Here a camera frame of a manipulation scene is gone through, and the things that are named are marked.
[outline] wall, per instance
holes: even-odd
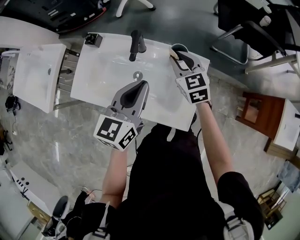
[[[27,208],[27,200],[15,191],[4,170],[0,170],[0,222],[4,230],[16,239],[25,226],[33,219]]]
[[[283,218],[268,230],[263,231],[264,240],[295,240],[300,233],[300,193],[289,194],[282,210]]]
[[[61,43],[55,32],[14,18],[0,16],[0,47]]]

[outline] white sink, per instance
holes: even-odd
[[[99,33],[99,48],[83,45],[73,81],[71,97],[107,107],[115,93],[136,81],[141,72],[150,86],[145,110],[141,117],[173,128],[188,131],[195,106],[190,105],[175,83],[169,60],[169,45],[145,39],[147,51],[129,61],[131,37]],[[207,69],[209,60],[198,56]]]
[[[52,112],[65,50],[63,44],[21,48],[13,94],[46,113]]]

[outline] office chair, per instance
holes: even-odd
[[[116,17],[117,18],[120,18],[122,17],[122,12],[123,12],[123,9],[125,7],[125,4],[127,3],[128,0],[122,0],[120,5],[119,5],[119,8],[117,10],[117,14],[116,14]],[[146,5],[147,8],[149,8],[150,11],[154,11],[156,9],[156,7],[151,4],[150,2],[148,2],[147,0],[138,0],[139,2],[141,2],[142,4]]]
[[[263,9],[257,9],[246,0],[218,0],[214,6],[215,14],[218,15],[218,27],[226,33],[219,36],[210,47],[212,50],[223,54],[232,61],[245,65],[248,62],[248,46],[258,51],[261,60],[279,51],[286,56],[285,50],[278,43],[278,39],[284,35],[283,29],[277,29],[280,19],[270,15],[272,22],[267,27],[261,27],[259,22],[268,15]],[[247,57],[241,62],[227,53],[217,49],[214,44],[230,35],[235,39],[240,39],[247,44]]]

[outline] chair wheel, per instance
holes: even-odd
[[[155,11],[156,7],[153,5],[152,8],[149,8],[150,11]]]

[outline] chair leg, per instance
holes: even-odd
[[[214,6],[214,12],[216,15],[219,15],[219,11],[218,11],[218,2],[215,4]]]
[[[148,2],[147,0],[138,0],[138,1],[141,2],[142,4],[146,5],[146,7],[149,8],[149,9],[154,8],[153,4]]]
[[[234,61],[234,62],[236,62],[236,63],[238,63],[238,64],[242,64],[242,65],[247,64],[247,62],[248,62],[248,54],[249,54],[249,46],[248,46],[248,45],[247,45],[247,57],[246,57],[245,62],[241,62],[241,61],[235,59],[234,57],[228,55],[227,53],[225,53],[225,52],[223,52],[223,51],[221,51],[221,50],[218,50],[217,48],[214,47],[214,44],[215,44],[217,41],[219,41],[219,40],[221,40],[221,39],[224,39],[224,38],[226,38],[226,37],[232,35],[233,33],[235,33],[235,32],[237,32],[237,31],[241,30],[242,28],[243,28],[243,27],[242,27],[241,25],[237,25],[235,28],[233,28],[233,29],[231,29],[230,31],[228,31],[228,32],[226,32],[226,33],[224,33],[224,34],[222,34],[221,36],[219,36],[219,37],[213,42],[213,44],[212,44],[212,46],[211,46],[210,48],[211,48],[212,50],[218,52],[218,53],[221,53],[221,54],[225,55],[226,57],[228,57],[229,59],[231,59],[232,61]]]
[[[120,5],[118,7],[116,17],[122,17],[122,12],[123,12],[123,9],[124,9],[125,4],[127,3],[127,1],[128,0],[122,0],[122,2],[120,3]]]

